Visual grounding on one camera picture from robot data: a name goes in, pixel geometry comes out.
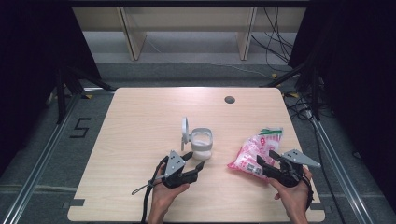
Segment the person's left hand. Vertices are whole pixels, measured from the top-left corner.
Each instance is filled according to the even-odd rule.
[[[164,163],[161,165],[157,175],[161,175],[163,169]],[[148,216],[148,224],[163,223],[163,218],[168,212],[173,200],[177,195],[184,192],[189,187],[190,184],[183,184],[177,188],[169,189],[161,183],[161,179],[155,180],[152,192],[151,210]]]

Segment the hand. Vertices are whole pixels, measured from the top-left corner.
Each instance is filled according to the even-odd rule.
[[[304,174],[311,180],[312,174],[305,167]],[[286,213],[292,223],[308,223],[305,215],[306,202],[308,199],[308,186],[303,182],[293,187],[287,188],[280,184],[276,179],[269,178],[270,184],[277,189],[277,195],[274,199],[280,199],[286,209]]]
[[[161,175],[163,168],[164,164],[162,164],[157,175]],[[151,200],[151,210],[148,215],[148,224],[163,223],[163,218],[168,212],[168,209],[171,206],[173,200],[176,198],[177,195],[184,192],[189,187],[190,184],[183,184],[175,189],[169,189],[163,183],[161,183],[161,179],[157,179],[154,182],[154,189],[152,192]]]

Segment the wooden table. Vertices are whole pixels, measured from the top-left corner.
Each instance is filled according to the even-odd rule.
[[[227,104],[226,96],[235,99]],[[184,155],[182,118],[190,130],[213,133],[212,158],[198,181],[179,195],[165,216],[169,222],[276,222],[289,221],[276,190],[253,175],[230,170],[239,148],[265,127],[283,127],[278,152],[300,145],[278,89],[271,88],[121,88],[114,95],[90,160],[78,186],[68,217],[73,221],[139,221],[143,189],[158,162],[170,150]],[[198,161],[190,159],[184,171]],[[320,203],[316,194],[315,203]],[[324,219],[323,210],[307,211],[309,221]]]

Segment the black round hole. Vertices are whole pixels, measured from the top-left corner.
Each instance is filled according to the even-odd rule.
[[[233,104],[233,103],[235,103],[235,98],[233,98],[232,96],[226,96],[226,97],[224,98],[224,101],[225,101],[227,104]]]

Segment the pink package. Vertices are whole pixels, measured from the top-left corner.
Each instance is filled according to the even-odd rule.
[[[267,176],[262,174],[262,167],[256,162],[256,157],[259,155],[266,163],[274,165],[275,161],[269,157],[269,151],[277,151],[279,149],[282,133],[282,128],[262,129],[259,134],[245,141],[244,145],[239,149],[235,161],[227,166],[233,170],[243,171],[266,180]]]

